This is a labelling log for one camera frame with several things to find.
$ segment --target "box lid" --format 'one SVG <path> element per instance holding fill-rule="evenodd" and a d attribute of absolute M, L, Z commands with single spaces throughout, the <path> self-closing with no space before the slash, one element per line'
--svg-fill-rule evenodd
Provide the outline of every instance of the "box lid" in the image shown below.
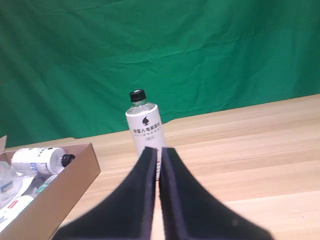
<path fill-rule="evenodd" d="M 4 135 L 0 138 L 0 154 L 5 150 L 6 147 L 7 136 Z"/>

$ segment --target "white bottle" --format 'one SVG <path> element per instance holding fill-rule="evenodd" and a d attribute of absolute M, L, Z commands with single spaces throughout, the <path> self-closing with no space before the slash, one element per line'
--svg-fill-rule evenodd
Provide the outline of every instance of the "white bottle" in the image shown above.
<path fill-rule="evenodd" d="M 145 91 L 138 89 L 130 92 L 133 104 L 126 112 L 126 120 L 140 156 L 145 147 L 157 148 L 156 179 L 159 179 L 162 147 L 166 146 L 164 130 L 158 105 L 147 102 Z"/>
<path fill-rule="evenodd" d="M 22 174 L 59 174 L 73 159 L 61 147 L 21 148 L 11 160 L 13 169 Z"/>

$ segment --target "wood grain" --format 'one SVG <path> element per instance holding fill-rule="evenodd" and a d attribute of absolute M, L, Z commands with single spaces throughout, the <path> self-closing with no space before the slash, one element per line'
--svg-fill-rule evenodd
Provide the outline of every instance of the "wood grain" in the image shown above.
<path fill-rule="evenodd" d="M 320 239 L 320 95 L 175 119 L 164 131 L 168 146 L 228 207 L 277 240 Z M 107 197 L 138 158 L 128 131 L 32 146 L 84 142 L 93 143 L 102 172 L 64 224 Z M 157 198 L 152 239 L 164 239 L 162 224 Z"/>

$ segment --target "blue label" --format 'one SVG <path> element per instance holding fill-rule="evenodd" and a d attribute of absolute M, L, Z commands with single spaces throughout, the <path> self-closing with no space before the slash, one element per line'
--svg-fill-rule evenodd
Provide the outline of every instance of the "blue label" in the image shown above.
<path fill-rule="evenodd" d="M 37 164 L 36 164 L 35 162 L 31 162 L 31 163 L 30 163 L 30 168 L 31 168 L 32 171 L 34 171 L 35 173 L 38 172 Z"/>
<path fill-rule="evenodd" d="M 8 191 L 9 189 L 11 189 L 14 186 L 14 183 L 12 181 L 8 182 L 7 184 L 3 185 L 0 190 L 1 193 L 4 193 L 6 191 Z"/>

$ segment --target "black cap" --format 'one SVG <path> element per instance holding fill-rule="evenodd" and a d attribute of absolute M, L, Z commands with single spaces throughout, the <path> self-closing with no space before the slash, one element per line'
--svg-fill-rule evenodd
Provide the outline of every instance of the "black cap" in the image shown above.
<path fill-rule="evenodd" d="M 138 89 L 130 92 L 131 102 L 137 102 L 146 99 L 146 93 L 143 89 Z"/>
<path fill-rule="evenodd" d="M 68 165 L 71 163 L 71 161 L 72 161 L 73 159 L 75 159 L 75 158 L 76 158 L 76 156 L 73 155 L 73 154 L 65 154 L 65 155 L 63 155 L 63 156 L 62 156 L 62 159 L 61 159 L 61 164 L 62 164 L 62 166 L 65 168 L 65 167 L 68 166 Z"/>

